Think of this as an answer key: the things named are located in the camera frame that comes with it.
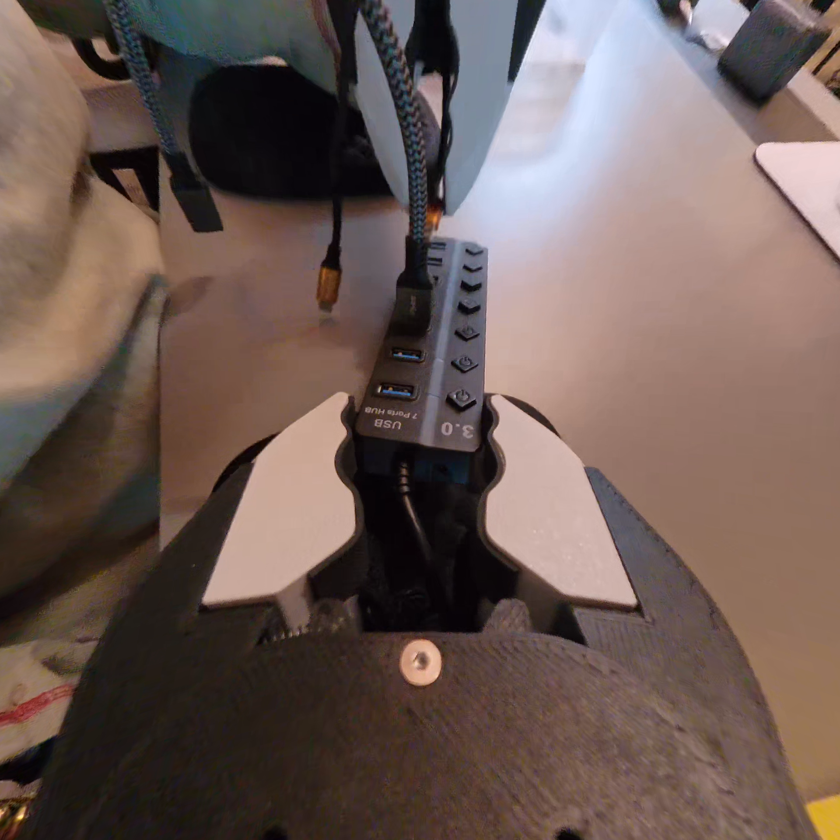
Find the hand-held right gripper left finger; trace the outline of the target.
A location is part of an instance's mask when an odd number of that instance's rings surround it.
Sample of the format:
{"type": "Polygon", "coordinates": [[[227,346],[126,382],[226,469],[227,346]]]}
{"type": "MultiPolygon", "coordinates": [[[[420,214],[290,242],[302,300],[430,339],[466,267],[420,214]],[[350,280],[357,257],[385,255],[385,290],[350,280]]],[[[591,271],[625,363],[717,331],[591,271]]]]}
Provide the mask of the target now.
{"type": "Polygon", "coordinates": [[[341,457],[352,442],[352,397],[336,392],[255,457],[202,607],[277,606],[286,629],[316,602],[347,602],[365,577],[361,499],[341,457]]]}

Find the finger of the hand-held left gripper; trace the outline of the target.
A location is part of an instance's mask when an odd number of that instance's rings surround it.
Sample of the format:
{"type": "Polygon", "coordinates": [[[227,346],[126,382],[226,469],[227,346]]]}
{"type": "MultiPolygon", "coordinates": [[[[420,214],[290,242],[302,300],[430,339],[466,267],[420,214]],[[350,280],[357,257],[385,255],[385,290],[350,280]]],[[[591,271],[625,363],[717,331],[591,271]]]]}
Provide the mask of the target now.
{"type": "Polygon", "coordinates": [[[355,100],[376,160],[400,204],[408,203],[406,155],[391,90],[367,25],[359,15],[353,32],[356,59],[355,100]]]}
{"type": "Polygon", "coordinates": [[[489,153],[544,1],[443,2],[443,113],[435,165],[445,215],[454,215],[489,153]]]}

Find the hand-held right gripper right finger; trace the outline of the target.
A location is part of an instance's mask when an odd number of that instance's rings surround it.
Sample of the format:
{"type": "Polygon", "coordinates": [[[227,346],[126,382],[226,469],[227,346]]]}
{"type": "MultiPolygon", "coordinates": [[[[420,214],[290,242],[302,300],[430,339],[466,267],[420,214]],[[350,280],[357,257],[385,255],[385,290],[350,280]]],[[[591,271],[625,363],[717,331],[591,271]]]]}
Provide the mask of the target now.
{"type": "Polygon", "coordinates": [[[636,613],[637,594],[581,459],[507,397],[490,396],[486,408],[496,464],[480,497],[490,599],[522,602],[545,634],[577,607],[636,613]]]}

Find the black usb hub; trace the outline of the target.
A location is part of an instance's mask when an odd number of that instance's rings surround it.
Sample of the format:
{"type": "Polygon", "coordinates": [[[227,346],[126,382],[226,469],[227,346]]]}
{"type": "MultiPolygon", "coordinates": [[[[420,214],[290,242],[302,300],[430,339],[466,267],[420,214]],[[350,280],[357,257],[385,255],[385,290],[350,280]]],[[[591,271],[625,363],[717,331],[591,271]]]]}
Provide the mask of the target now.
{"type": "Polygon", "coordinates": [[[393,325],[381,344],[354,423],[364,473],[465,486],[482,446],[489,251],[432,240],[428,268],[434,314],[422,337],[393,325]]]}

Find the person's left forearm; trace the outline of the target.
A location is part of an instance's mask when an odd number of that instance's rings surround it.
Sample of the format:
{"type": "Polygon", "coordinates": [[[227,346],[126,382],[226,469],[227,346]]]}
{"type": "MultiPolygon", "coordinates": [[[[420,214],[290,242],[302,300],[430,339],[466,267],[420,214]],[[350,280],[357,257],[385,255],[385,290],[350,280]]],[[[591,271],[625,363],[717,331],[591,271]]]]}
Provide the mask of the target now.
{"type": "Polygon", "coordinates": [[[347,2],[137,1],[132,15],[155,42],[222,67],[275,57],[335,93],[340,68],[338,15],[347,2]]]}

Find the black mesh wrist rest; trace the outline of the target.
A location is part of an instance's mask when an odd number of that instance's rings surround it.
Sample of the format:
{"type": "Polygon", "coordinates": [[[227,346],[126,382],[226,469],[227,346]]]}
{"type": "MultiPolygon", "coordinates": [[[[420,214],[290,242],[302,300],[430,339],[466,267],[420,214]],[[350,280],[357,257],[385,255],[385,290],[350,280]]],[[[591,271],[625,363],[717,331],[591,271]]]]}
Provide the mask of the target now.
{"type": "Polygon", "coordinates": [[[223,193],[324,203],[337,115],[336,96],[288,66],[227,66],[196,83],[188,137],[197,169],[223,193]]]}

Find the grey fabric speaker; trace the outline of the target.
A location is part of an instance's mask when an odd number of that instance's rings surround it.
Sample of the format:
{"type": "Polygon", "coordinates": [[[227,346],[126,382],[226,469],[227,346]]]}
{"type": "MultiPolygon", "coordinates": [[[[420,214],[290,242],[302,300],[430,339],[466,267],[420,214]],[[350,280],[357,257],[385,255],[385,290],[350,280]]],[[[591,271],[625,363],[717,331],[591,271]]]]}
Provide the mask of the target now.
{"type": "Polygon", "coordinates": [[[827,41],[824,15],[803,2],[760,1],[717,61],[720,76],[751,102],[766,102],[827,41]]]}

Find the white red-stitched cloth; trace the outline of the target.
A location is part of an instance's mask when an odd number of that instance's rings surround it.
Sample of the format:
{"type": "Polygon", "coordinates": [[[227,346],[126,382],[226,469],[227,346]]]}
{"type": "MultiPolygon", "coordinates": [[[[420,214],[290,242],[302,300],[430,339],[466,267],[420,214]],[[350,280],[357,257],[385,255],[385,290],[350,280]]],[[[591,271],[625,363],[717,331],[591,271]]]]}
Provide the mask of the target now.
{"type": "Polygon", "coordinates": [[[40,639],[1,650],[1,838],[17,838],[95,642],[40,639]]]}

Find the person's grey hoodie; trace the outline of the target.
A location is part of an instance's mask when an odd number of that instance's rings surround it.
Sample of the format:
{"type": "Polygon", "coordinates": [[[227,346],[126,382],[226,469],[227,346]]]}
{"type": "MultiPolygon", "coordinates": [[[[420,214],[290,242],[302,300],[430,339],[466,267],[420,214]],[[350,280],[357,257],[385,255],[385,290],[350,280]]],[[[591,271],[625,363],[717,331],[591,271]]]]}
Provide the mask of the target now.
{"type": "Polygon", "coordinates": [[[89,165],[89,110],[2,2],[1,587],[157,517],[159,228],[89,165]]]}

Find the light grey flat pad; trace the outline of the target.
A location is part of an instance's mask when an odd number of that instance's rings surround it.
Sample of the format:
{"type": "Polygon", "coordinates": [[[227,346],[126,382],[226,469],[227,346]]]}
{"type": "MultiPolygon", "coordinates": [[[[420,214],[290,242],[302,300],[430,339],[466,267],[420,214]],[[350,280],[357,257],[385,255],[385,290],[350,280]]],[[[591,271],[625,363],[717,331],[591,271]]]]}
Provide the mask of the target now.
{"type": "Polygon", "coordinates": [[[835,257],[839,257],[839,142],[762,143],[753,159],[835,257]]]}

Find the yellow sheet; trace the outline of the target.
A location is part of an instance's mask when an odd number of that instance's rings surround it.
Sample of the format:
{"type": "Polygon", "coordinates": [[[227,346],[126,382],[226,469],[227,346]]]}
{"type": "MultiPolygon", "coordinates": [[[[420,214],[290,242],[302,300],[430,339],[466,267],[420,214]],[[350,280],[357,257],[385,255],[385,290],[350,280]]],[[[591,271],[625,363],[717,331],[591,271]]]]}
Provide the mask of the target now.
{"type": "Polygon", "coordinates": [[[806,810],[820,839],[840,838],[840,795],[807,803],[806,810]]]}

